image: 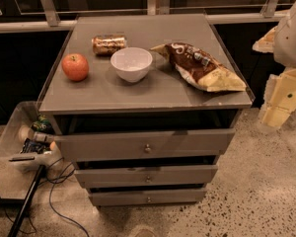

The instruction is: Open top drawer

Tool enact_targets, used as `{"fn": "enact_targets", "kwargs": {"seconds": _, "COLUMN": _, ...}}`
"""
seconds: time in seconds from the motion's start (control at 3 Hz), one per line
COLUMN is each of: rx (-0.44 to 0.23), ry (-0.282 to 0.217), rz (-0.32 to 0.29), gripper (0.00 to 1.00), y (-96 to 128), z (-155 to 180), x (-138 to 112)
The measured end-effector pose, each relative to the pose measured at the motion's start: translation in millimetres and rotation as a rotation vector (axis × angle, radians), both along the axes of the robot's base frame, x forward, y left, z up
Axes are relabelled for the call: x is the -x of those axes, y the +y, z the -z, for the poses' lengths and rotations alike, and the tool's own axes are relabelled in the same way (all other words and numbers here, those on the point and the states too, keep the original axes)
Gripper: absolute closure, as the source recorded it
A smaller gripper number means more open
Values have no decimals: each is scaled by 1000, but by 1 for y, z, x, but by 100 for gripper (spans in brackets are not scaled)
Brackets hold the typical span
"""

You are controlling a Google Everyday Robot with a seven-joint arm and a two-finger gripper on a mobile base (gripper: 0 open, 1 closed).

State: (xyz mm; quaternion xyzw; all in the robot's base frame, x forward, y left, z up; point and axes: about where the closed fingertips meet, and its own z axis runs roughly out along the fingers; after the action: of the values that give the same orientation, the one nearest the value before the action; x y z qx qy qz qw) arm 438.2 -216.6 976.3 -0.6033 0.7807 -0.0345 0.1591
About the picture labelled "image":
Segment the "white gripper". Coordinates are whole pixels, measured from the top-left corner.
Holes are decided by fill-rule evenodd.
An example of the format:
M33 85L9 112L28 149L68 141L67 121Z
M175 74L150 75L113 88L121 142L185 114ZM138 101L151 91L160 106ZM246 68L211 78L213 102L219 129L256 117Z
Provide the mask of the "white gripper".
M280 75L271 74L264 90L259 123L279 129L296 110L296 1L282 18L253 45L253 50L273 53L274 60L286 66Z

